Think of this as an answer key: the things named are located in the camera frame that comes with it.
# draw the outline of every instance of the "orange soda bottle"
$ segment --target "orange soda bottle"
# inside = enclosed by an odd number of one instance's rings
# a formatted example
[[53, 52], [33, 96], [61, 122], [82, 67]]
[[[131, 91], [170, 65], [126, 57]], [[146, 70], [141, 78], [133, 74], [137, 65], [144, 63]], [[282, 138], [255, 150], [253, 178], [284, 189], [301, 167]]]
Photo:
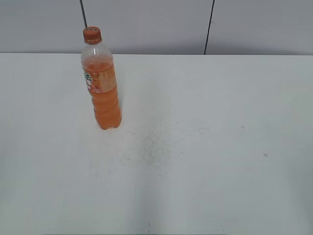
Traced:
[[87, 88], [92, 97], [95, 118], [101, 129], [116, 128], [122, 120], [117, 98], [113, 56], [101, 38], [98, 27], [90, 26], [83, 31], [87, 46], [81, 62]]

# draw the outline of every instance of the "orange liquid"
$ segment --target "orange liquid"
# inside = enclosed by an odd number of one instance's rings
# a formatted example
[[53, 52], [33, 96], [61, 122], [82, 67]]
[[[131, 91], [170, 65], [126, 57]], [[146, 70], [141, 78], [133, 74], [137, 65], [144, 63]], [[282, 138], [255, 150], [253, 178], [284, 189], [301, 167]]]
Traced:
[[[100, 72], [111, 69], [113, 61], [101, 56], [91, 56], [83, 60], [82, 64], [83, 68], [88, 71]], [[95, 93], [90, 89], [88, 91], [92, 97], [95, 118], [101, 129], [118, 127], [122, 120], [122, 113], [117, 98], [117, 87], [115, 86], [111, 91], [105, 93]]]

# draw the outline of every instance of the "black line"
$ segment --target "black line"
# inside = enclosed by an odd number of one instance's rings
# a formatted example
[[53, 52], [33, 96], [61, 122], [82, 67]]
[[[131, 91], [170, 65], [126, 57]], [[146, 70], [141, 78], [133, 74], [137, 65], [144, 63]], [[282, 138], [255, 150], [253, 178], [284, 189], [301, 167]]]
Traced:
[[212, 2], [212, 8], [211, 8], [211, 16], [210, 16], [210, 21], [209, 21], [209, 27], [207, 29], [207, 36], [206, 36], [206, 42], [205, 42], [205, 48], [204, 48], [204, 55], [206, 53], [206, 48], [207, 48], [207, 42], [209, 40], [209, 33], [210, 33], [210, 28], [211, 28], [211, 22], [212, 22], [212, 15], [213, 15], [213, 8], [214, 8], [215, 0]]
[[84, 6], [83, 6], [83, 0], [80, 0], [80, 6], [81, 6], [81, 8], [82, 8], [82, 13], [83, 13], [83, 18], [84, 18], [85, 28], [87, 28], [87, 22], [86, 22], [86, 16], [85, 16], [85, 11], [84, 11]]

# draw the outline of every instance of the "bottle cap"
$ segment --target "bottle cap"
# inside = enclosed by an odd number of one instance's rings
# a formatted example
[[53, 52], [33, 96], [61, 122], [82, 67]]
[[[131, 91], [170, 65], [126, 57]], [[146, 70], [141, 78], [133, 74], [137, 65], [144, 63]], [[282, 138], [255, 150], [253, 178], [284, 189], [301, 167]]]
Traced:
[[85, 43], [94, 45], [102, 42], [100, 29], [96, 26], [90, 26], [83, 30]]

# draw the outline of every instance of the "white table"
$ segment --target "white table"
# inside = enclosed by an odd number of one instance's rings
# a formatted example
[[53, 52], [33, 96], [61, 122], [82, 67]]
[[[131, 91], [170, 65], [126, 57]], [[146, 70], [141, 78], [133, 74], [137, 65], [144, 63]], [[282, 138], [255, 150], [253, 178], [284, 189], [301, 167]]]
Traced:
[[313, 234], [313, 57], [0, 55], [0, 234]]

